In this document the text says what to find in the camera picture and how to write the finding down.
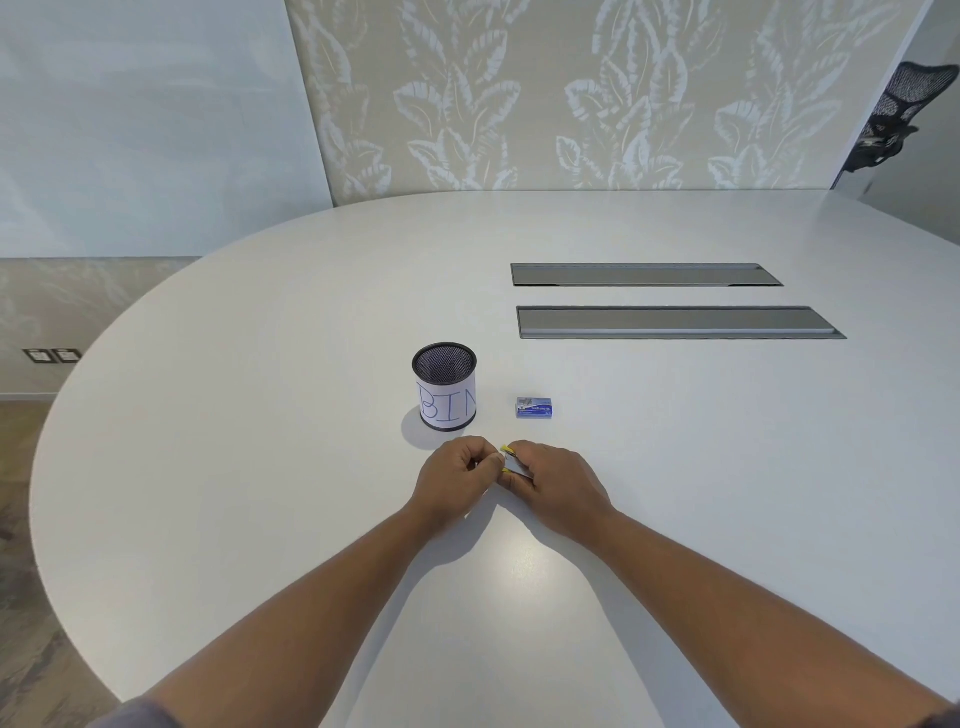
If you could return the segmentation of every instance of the hand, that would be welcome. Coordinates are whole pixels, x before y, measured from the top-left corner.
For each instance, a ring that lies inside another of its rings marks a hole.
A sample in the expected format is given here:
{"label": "hand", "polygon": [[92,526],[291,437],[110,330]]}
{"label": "hand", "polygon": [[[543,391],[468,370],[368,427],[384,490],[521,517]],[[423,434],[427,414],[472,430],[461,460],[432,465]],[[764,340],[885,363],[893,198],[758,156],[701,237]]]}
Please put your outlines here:
{"label": "hand", "polygon": [[503,470],[503,455],[482,437],[444,443],[423,464],[407,508],[434,536],[465,516]]}
{"label": "hand", "polygon": [[534,479],[501,473],[498,482],[523,500],[543,525],[592,547],[617,511],[579,452],[519,440],[510,444]]}

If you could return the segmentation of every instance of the wall outlet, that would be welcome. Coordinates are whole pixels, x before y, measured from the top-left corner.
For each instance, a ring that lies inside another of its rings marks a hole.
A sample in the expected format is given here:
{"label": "wall outlet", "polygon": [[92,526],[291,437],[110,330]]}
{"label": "wall outlet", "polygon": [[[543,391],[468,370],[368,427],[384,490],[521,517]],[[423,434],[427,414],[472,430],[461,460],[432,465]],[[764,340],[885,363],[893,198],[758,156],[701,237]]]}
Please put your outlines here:
{"label": "wall outlet", "polygon": [[35,364],[60,364],[49,349],[24,349]]}
{"label": "wall outlet", "polygon": [[79,349],[54,349],[54,356],[60,360],[60,364],[76,364],[84,355]]}
{"label": "wall outlet", "polygon": [[79,349],[24,349],[35,364],[76,364],[84,358]]}

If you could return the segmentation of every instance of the floor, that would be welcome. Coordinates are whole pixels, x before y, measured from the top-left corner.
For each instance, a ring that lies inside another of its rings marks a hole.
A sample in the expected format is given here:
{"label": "floor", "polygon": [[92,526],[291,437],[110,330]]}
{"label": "floor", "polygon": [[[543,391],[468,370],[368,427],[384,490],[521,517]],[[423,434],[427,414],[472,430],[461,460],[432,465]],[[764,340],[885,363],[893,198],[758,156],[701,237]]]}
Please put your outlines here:
{"label": "floor", "polygon": [[27,501],[49,409],[0,402],[0,728],[83,728],[117,704],[63,633],[36,573]]}

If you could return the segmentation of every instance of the yellow clip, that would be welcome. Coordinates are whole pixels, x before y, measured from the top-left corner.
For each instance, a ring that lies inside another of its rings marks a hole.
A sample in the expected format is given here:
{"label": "yellow clip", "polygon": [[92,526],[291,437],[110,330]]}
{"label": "yellow clip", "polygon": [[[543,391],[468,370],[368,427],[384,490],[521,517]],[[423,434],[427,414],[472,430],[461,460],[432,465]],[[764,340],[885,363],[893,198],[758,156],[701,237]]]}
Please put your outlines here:
{"label": "yellow clip", "polygon": [[[506,445],[501,445],[501,446],[500,446],[500,451],[501,451],[501,452],[509,452],[513,457],[516,457],[516,453],[513,452],[510,448],[508,448]],[[513,472],[513,471],[508,470],[507,468],[504,468],[504,469],[503,469],[503,473],[512,473],[512,472]]]}

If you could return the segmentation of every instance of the mesh pen holder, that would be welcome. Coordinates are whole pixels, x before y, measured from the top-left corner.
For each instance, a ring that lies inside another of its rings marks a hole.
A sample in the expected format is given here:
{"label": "mesh pen holder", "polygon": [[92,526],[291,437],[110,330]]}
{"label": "mesh pen holder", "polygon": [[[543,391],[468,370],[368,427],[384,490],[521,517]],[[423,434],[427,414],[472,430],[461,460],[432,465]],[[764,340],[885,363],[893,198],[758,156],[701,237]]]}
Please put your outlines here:
{"label": "mesh pen holder", "polygon": [[442,432],[463,429],[477,416],[477,356],[463,344],[442,342],[414,356],[420,419]]}

